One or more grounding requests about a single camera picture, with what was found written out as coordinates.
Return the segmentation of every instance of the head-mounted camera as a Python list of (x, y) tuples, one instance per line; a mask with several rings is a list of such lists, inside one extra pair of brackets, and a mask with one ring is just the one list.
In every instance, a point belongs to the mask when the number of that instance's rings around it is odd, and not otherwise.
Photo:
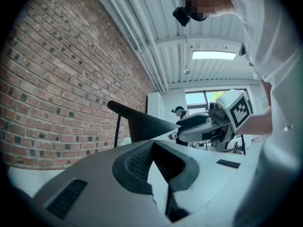
[(191, 18), (199, 22), (207, 18), (203, 13), (192, 12), (191, 3), (186, 3), (186, 0), (180, 0), (180, 7), (177, 7), (172, 15), (183, 27), (189, 24)]

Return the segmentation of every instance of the forearm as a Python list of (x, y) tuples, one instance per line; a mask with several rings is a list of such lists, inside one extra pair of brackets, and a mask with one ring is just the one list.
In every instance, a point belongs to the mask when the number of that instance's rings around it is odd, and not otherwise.
[(271, 107), (268, 107), (263, 114), (252, 114), (236, 135), (268, 135), (272, 134), (272, 131)]

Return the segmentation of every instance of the window pane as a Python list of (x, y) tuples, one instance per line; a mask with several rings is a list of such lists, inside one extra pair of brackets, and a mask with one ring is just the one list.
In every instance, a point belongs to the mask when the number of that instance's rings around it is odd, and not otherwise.
[(204, 93), (190, 93), (186, 94), (187, 105), (206, 104)]
[(207, 108), (189, 108), (188, 115), (193, 115), (196, 113), (205, 113), (207, 112)]
[(208, 103), (216, 102), (216, 99), (227, 93), (228, 91), (216, 91), (206, 93)]

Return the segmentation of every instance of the white cabinet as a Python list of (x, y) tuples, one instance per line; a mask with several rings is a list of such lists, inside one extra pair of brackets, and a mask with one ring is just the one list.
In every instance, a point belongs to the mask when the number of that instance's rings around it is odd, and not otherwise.
[(164, 102), (160, 93), (150, 93), (148, 95), (147, 114), (164, 119)]

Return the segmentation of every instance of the textured black rubber grip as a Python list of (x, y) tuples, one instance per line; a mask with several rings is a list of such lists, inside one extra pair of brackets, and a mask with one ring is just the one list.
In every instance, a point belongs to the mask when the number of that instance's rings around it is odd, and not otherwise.
[(188, 189), (199, 174), (199, 166), (193, 158), (153, 140), (118, 157), (112, 172), (130, 192), (152, 194), (152, 186), (147, 179), (153, 161), (172, 192)]

